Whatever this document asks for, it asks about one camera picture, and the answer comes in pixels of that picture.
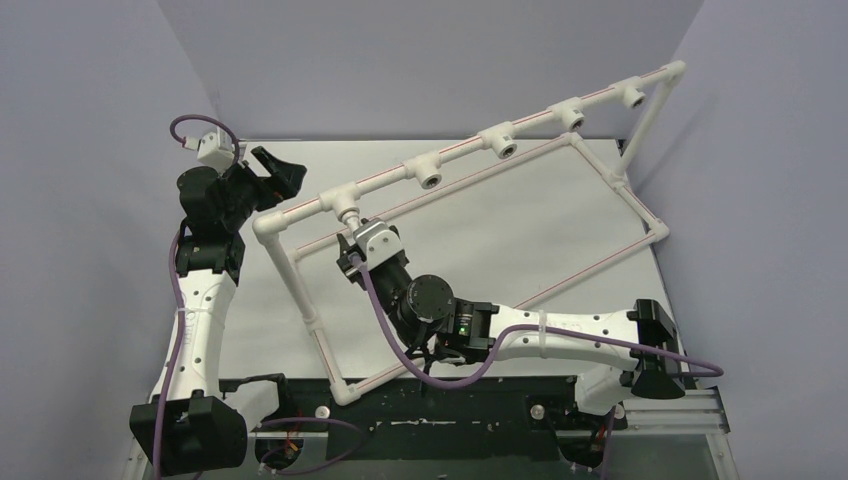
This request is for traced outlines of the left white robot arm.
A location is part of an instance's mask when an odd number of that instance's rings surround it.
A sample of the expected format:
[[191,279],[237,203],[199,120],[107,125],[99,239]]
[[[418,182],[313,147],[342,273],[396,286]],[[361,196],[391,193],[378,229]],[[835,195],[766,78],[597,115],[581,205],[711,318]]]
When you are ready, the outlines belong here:
[[232,161],[189,169],[176,181],[184,218],[169,251],[174,326],[150,399],[129,417],[155,479],[238,467],[249,433],[262,421],[283,429],[295,419],[284,375],[220,378],[227,314],[246,251],[240,229],[253,213],[296,197],[307,174],[263,147],[251,153],[265,174]]

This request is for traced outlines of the white plastic water faucet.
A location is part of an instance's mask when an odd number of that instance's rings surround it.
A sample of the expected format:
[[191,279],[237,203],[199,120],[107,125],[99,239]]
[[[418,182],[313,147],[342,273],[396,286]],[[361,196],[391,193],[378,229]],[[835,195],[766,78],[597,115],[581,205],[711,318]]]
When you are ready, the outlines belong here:
[[344,211],[339,217],[340,222],[353,234],[361,225],[360,211],[358,208],[352,208]]

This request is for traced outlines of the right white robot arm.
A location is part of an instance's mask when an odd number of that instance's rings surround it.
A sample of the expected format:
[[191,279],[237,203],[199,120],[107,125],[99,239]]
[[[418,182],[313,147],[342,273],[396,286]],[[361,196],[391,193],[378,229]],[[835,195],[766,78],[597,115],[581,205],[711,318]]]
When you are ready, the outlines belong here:
[[562,400],[563,416],[577,427],[627,399],[685,394],[676,330],[653,300],[591,315],[472,301],[437,275],[412,277],[397,229],[381,219],[336,241],[339,269],[368,294],[390,348],[425,385],[467,388],[494,363],[520,358],[589,363]]

